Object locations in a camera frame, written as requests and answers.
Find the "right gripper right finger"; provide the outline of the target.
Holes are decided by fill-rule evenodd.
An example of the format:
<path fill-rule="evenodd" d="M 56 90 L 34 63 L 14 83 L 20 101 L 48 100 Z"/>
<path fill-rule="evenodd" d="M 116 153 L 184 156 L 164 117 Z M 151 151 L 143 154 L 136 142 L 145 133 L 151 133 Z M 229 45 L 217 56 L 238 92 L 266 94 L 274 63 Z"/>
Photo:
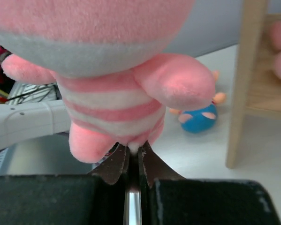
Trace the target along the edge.
<path fill-rule="evenodd" d="M 185 178 L 166 164 L 153 150 L 149 142 L 138 150 L 140 176 L 145 176 L 146 184 L 151 188 L 155 180 L 184 180 Z"/>

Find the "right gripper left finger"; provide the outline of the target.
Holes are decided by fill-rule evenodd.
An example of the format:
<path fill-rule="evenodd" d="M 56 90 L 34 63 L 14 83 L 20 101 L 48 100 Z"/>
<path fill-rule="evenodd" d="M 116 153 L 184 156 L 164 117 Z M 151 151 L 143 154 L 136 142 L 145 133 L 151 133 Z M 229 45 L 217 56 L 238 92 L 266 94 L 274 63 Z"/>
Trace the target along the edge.
<path fill-rule="evenodd" d="M 120 178 L 126 164 L 129 164 L 129 152 L 121 144 L 116 144 L 113 153 L 88 174 L 100 177 L 108 185 L 114 185 Z"/>

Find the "boy plush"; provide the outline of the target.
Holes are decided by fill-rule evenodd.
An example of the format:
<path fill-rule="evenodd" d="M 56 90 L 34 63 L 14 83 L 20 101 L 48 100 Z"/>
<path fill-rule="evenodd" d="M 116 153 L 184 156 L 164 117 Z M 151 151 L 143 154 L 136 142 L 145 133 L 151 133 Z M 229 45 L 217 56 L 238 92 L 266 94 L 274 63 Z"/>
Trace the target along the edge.
<path fill-rule="evenodd" d="M 225 103 L 226 93 L 217 92 L 210 105 L 194 111 L 182 111 L 170 108 L 169 111 L 176 115 L 184 131 L 198 134 L 211 129 L 218 118 L 217 106 Z"/>

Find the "pink frog-eyed plush toy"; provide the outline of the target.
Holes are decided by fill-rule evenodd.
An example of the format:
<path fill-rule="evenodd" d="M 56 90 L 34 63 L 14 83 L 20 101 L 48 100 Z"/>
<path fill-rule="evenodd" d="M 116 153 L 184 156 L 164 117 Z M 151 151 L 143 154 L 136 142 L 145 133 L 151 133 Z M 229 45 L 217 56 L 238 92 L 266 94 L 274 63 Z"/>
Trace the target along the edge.
<path fill-rule="evenodd" d="M 57 83 L 71 119 L 69 145 L 96 163 L 120 143 L 137 151 L 163 129 L 166 108 L 208 106 L 215 78 L 196 59 L 163 53 L 191 0 L 0 0 L 4 73 Z"/>

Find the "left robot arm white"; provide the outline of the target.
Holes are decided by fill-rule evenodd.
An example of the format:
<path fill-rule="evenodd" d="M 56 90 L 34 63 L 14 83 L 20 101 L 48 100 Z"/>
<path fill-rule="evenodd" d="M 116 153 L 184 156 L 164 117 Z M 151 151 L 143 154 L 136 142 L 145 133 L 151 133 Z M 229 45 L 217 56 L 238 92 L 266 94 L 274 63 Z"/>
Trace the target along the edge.
<path fill-rule="evenodd" d="M 70 118 L 62 100 L 0 104 L 0 150 L 29 139 L 67 132 Z"/>

